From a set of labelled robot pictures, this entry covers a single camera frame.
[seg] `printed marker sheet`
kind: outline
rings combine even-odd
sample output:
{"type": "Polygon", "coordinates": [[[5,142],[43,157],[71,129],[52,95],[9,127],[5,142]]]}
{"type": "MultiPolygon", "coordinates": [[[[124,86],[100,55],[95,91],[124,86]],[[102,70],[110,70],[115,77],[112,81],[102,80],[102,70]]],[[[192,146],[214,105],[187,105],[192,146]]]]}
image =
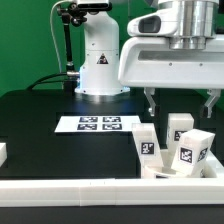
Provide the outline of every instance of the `printed marker sheet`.
{"type": "Polygon", "coordinates": [[[55,133],[132,131],[138,116],[62,116],[55,133]]]}

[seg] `green wall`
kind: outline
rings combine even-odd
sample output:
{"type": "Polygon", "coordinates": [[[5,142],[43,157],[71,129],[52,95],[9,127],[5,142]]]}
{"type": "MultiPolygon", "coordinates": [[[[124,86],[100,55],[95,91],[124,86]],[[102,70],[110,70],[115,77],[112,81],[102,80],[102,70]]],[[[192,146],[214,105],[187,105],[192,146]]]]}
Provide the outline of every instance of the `green wall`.
{"type": "MultiPolygon", "coordinates": [[[[10,90],[25,89],[37,79],[59,71],[49,24],[50,11],[56,2],[57,0],[1,2],[0,96],[10,90]]],[[[127,3],[115,5],[109,13],[119,24],[121,47],[129,38],[126,31],[129,19],[152,12],[143,0],[130,2],[129,8],[127,3]]],[[[219,16],[218,24],[224,26],[223,16],[219,16]]],[[[65,59],[63,27],[56,13],[54,27],[60,53],[65,59]]],[[[72,39],[74,61],[79,68],[84,61],[83,27],[72,27],[72,39]]],[[[52,84],[38,88],[61,86],[52,84]]]]}

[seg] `white block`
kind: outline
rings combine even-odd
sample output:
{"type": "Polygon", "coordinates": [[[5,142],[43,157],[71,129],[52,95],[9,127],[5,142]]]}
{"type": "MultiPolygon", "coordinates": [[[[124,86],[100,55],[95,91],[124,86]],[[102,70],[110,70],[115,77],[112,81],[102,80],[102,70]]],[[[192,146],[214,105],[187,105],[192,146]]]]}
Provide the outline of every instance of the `white block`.
{"type": "Polygon", "coordinates": [[[132,133],[141,166],[162,167],[163,161],[154,124],[133,124],[132,133]]]}
{"type": "Polygon", "coordinates": [[[79,180],[1,181],[0,207],[79,206],[79,180]]]}
{"type": "Polygon", "coordinates": [[[115,179],[81,180],[80,206],[115,205],[115,179]]]}
{"type": "Polygon", "coordinates": [[[187,175],[204,169],[215,134],[193,129],[181,135],[171,168],[187,175]]]}
{"type": "Polygon", "coordinates": [[[0,143],[0,167],[7,159],[6,144],[0,143]]]}
{"type": "MultiPolygon", "coordinates": [[[[167,149],[161,150],[161,155],[162,155],[162,158],[163,158],[164,167],[171,168],[172,163],[173,163],[173,157],[170,156],[168,150],[167,149]]],[[[202,178],[202,177],[204,177],[204,170],[199,170],[192,175],[187,175],[186,176],[186,178],[202,178]]]]}
{"type": "Polygon", "coordinates": [[[193,129],[194,119],[188,113],[170,113],[168,116],[166,144],[170,155],[174,156],[181,134],[193,129]]]}
{"type": "Polygon", "coordinates": [[[224,179],[116,180],[116,205],[223,204],[224,179]]]}

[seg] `black cable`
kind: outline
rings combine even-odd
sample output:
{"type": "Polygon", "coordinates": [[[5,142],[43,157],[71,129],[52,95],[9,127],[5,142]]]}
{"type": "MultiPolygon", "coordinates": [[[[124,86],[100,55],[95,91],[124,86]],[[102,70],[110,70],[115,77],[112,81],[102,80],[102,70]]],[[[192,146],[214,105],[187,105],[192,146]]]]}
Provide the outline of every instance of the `black cable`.
{"type": "Polygon", "coordinates": [[[42,84],[49,84],[49,83],[57,83],[57,82],[63,82],[63,80],[57,80],[57,81],[46,81],[46,82],[36,82],[35,84],[32,85],[32,89],[37,86],[37,85],[42,85],[42,84]]]}
{"type": "Polygon", "coordinates": [[[48,76],[45,76],[41,79],[38,79],[36,82],[34,82],[32,85],[28,86],[26,88],[26,90],[29,90],[31,91],[36,85],[39,85],[41,84],[43,81],[47,80],[47,79],[52,79],[52,78],[55,78],[55,77],[59,77],[59,76],[67,76],[67,73],[65,72],[62,72],[62,73],[59,73],[59,74],[53,74],[53,75],[48,75],[48,76]]]}

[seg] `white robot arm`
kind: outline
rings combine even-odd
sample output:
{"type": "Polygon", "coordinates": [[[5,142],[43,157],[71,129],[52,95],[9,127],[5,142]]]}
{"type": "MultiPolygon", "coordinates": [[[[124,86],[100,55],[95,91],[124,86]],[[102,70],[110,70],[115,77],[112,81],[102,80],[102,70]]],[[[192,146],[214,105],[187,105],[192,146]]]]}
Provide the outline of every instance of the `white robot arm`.
{"type": "Polygon", "coordinates": [[[117,0],[73,0],[67,8],[59,7],[65,31],[67,50],[67,74],[80,75],[76,94],[86,96],[114,96],[128,92],[118,81],[119,68],[119,27],[107,11],[117,0]],[[73,26],[84,24],[85,62],[80,71],[74,69],[70,40],[70,23],[73,26]]]}
{"type": "Polygon", "coordinates": [[[224,35],[216,34],[219,0],[159,0],[158,6],[156,13],[129,23],[133,38],[123,47],[119,80],[149,93],[208,89],[204,116],[211,117],[224,88],[224,35]]]}

